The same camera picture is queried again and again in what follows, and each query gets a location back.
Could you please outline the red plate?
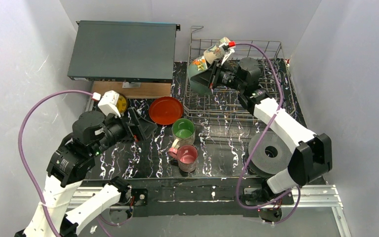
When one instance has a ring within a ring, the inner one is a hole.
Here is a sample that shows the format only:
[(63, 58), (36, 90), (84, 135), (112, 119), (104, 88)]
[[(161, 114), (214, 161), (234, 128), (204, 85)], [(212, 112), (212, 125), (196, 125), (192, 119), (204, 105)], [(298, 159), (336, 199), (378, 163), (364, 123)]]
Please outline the red plate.
[(155, 99), (149, 107), (149, 116), (160, 125), (171, 125), (183, 115), (183, 105), (177, 99), (165, 96)]

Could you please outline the white floral bowl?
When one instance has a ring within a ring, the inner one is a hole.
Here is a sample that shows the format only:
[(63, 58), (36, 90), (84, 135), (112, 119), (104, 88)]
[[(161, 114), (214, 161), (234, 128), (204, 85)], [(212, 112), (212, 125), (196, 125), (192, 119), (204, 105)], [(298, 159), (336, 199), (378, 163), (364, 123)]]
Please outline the white floral bowl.
[(193, 93), (196, 93), (202, 96), (213, 94), (212, 89), (210, 89), (208, 86), (205, 86), (201, 82), (197, 82), (191, 79), (192, 77), (197, 76), (200, 73), (203, 73), (204, 71), (206, 71), (207, 68), (208, 68), (207, 61), (204, 56), (199, 56), (189, 63), (187, 67), (187, 76), (189, 79), (190, 90)]

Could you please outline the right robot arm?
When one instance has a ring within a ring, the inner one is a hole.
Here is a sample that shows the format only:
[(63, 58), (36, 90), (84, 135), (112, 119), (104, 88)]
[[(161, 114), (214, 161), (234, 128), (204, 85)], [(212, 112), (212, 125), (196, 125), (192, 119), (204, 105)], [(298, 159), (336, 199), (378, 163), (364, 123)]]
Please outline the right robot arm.
[(241, 106), (267, 124), (292, 153), (287, 168), (262, 184), (268, 195), (276, 195), (295, 186), (304, 186), (333, 168), (332, 142), (328, 135), (317, 135), (292, 118), (260, 84), (263, 73), (258, 60), (242, 58), (237, 68), (215, 59), (207, 64), (193, 60), (188, 67), (190, 88), (207, 94), (218, 86), (236, 90)]

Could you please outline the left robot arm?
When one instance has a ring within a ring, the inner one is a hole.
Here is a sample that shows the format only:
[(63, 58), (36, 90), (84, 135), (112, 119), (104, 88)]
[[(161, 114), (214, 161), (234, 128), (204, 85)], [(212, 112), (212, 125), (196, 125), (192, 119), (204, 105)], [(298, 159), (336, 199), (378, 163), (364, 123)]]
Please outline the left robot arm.
[(141, 117), (133, 107), (119, 118), (114, 114), (87, 111), (72, 125), (52, 155), (47, 167), (40, 203), (27, 228), (18, 231), (18, 237), (76, 237), (84, 227), (104, 210), (116, 203), (127, 203), (131, 198), (131, 185), (114, 177), (93, 197), (75, 209), (69, 203), (95, 166), (95, 159), (115, 144), (147, 140), (156, 130), (154, 122)]

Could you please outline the cream seahorse mug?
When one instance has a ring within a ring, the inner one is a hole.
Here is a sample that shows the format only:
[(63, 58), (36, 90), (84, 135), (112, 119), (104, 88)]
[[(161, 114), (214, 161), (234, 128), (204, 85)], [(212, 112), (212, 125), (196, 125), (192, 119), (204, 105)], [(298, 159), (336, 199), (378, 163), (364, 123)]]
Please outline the cream seahorse mug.
[(223, 52), (219, 48), (222, 43), (222, 39), (217, 41), (214, 45), (210, 46), (203, 52), (203, 56), (208, 64), (212, 64), (214, 60), (222, 60)]

